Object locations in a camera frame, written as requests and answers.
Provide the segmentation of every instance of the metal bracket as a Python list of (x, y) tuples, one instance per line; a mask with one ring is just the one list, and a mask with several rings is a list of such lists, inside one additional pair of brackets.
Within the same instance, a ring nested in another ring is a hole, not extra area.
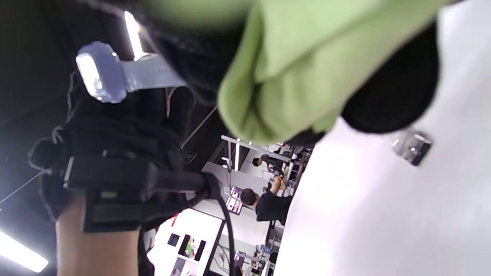
[(433, 142), (419, 131), (404, 130), (392, 144), (394, 152), (413, 166), (418, 166), (430, 150)]

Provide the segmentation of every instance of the white table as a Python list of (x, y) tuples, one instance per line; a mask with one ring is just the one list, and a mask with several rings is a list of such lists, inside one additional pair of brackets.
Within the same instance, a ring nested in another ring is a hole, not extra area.
[(340, 121), (300, 181), (276, 276), (491, 275), (491, 1), (446, 12), (438, 97), (415, 124), (427, 157), (413, 167)]

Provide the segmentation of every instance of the forearm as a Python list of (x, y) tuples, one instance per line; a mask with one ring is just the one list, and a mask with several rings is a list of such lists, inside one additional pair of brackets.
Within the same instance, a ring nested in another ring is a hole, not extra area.
[(274, 195), (277, 195), (278, 192), (279, 192), (279, 189), (281, 188), (281, 184), (283, 183), (283, 180), (281, 179), (281, 177), (279, 176), (276, 176), (274, 178), (274, 184), (273, 184), (273, 187), (271, 187), (271, 192), (274, 194)]
[(56, 223), (58, 276), (137, 276), (138, 231), (86, 234), (75, 198)]

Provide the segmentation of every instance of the black shirt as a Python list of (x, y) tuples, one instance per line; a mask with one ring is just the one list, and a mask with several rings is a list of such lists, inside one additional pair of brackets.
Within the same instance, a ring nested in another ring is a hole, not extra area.
[(276, 159), (274, 157), (271, 157), (267, 154), (264, 154), (261, 156), (261, 159), (266, 162), (268, 165), (272, 165), (278, 168), (281, 168), (283, 166), (283, 161), (280, 159)]
[(271, 191), (266, 191), (259, 198), (256, 205), (257, 221), (284, 221), (288, 214), (288, 208), (292, 203), (292, 196), (280, 197), (274, 195)]

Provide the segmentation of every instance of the fluorescent light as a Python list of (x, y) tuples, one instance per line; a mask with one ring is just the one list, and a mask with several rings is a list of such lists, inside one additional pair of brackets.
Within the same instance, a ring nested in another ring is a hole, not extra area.
[(36, 273), (41, 272), (47, 265), (48, 260), (41, 257), (29, 248), (21, 245), (0, 231), (0, 255), (10, 259)]
[(145, 55), (143, 52), (143, 48), (141, 47), (140, 36), (138, 35), (138, 31), (140, 30), (140, 26), (135, 21), (133, 14), (125, 11), (124, 19), (126, 21), (126, 29), (128, 30), (128, 34), (130, 36), (131, 48), (133, 48), (133, 54), (135, 55), (135, 60), (140, 59)]
[(239, 170), (239, 151), (241, 149), (241, 146), (239, 143), (235, 144), (235, 171)]

